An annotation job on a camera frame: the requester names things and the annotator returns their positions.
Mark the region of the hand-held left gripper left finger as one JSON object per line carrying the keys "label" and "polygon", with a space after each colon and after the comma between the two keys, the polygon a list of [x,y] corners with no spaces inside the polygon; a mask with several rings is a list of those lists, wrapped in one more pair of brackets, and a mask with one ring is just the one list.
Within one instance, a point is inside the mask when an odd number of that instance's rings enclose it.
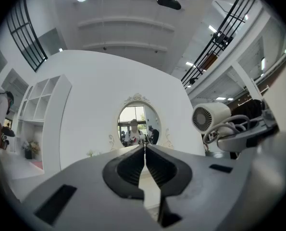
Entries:
{"label": "hand-held left gripper left finger", "polygon": [[144,162],[143,147],[77,161],[37,186],[24,200],[32,231],[158,231],[144,193],[120,177]]}

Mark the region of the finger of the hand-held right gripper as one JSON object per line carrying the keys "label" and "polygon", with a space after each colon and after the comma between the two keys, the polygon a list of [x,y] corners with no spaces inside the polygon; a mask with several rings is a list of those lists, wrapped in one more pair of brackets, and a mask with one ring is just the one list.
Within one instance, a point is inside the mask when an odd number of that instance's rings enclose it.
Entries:
{"label": "finger of the hand-held right gripper", "polygon": [[243,115],[250,120],[250,127],[244,118],[233,120],[232,123],[237,129],[253,129],[259,126],[268,129],[277,129],[275,117],[265,100],[250,100],[231,111],[231,116]]}
{"label": "finger of the hand-held right gripper", "polygon": [[273,127],[263,125],[238,134],[221,137],[217,141],[217,146],[225,152],[240,153],[247,148],[258,146],[260,142],[278,131],[277,125]]}

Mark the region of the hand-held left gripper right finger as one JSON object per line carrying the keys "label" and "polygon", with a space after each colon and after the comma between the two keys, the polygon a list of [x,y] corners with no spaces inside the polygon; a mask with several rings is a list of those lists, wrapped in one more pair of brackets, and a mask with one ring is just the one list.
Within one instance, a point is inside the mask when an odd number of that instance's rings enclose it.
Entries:
{"label": "hand-held left gripper right finger", "polygon": [[146,165],[161,191],[158,223],[170,231],[238,231],[236,204],[245,188],[252,149],[238,160],[146,146]]}

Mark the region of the white hair dryer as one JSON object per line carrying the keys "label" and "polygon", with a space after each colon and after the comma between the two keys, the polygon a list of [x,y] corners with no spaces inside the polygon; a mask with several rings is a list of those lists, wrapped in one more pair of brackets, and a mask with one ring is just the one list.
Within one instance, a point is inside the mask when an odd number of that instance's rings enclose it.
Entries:
{"label": "white hair dryer", "polygon": [[192,124],[203,135],[204,144],[250,129],[250,119],[246,115],[231,115],[229,107],[223,103],[196,105],[192,113]]}

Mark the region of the pink and white flower arrangement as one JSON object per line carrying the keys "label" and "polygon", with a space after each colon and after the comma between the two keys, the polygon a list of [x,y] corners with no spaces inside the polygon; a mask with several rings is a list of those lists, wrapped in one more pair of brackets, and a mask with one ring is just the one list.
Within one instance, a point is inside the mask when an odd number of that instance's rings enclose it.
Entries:
{"label": "pink and white flower arrangement", "polygon": [[25,158],[29,160],[35,159],[40,152],[39,143],[34,140],[24,141],[21,148],[24,151]]}

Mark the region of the black balcony railing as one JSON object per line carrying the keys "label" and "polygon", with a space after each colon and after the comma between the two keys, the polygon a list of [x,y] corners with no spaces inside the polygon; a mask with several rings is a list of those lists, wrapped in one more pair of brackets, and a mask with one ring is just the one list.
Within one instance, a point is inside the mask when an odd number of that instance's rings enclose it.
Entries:
{"label": "black balcony railing", "polygon": [[218,29],[215,29],[211,35],[210,41],[193,63],[193,66],[181,78],[185,89],[190,88],[233,41],[238,30],[248,20],[249,12],[256,1],[235,0]]}

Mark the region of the white shelf unit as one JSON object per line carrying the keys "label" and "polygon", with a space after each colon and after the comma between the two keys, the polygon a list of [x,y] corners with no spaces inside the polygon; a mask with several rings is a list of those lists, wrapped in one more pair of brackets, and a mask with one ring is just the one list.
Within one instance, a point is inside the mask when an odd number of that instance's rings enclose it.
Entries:
{"label": "white shelf unit", "polygon": [[36,142],[35,159],[47,175],[61,170],[60,129],[71,88],[65,75],[47,78],[29,86],[20,105],[15,152],[24,156],[23,144]]}

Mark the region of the black window grille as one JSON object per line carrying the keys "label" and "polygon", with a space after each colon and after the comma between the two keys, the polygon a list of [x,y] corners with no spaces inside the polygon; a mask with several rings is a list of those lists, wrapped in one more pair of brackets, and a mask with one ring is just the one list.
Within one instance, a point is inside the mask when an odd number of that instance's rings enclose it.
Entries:
{"label": "black window grille", "polygon": [[6,24],[23,58],[37,72],[48,57],[32,25],[26,0],[17,0],[6,17]]}

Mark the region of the oval mirror with cream frame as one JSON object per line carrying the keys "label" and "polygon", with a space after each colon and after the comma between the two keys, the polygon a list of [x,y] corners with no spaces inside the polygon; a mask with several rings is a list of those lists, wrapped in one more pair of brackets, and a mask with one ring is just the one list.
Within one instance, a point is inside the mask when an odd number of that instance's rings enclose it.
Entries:
{"label": "oval mirror with cream frame", "polygon": [[140,93],[128,97],[109,135],[110,150],[127,146],[156,144],[173,149],[170,132],[161,113]]}

